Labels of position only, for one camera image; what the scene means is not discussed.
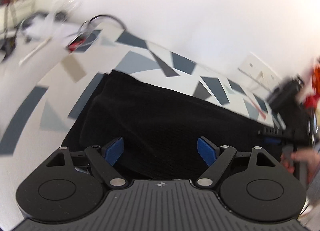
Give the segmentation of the person's right hand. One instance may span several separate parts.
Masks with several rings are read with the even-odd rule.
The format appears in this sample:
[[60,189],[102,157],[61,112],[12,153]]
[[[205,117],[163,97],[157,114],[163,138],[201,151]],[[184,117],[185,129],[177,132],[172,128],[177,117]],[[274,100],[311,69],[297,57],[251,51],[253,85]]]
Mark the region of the person's right hand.
[[305,163],[308,169],[308,183],[311,183],[313,178],[319,171],[319,153],[316,150],[304,148],[289,155],[282,153],[281,164],[289,173],[294,173],[295,167],[290,165],[290,161]]

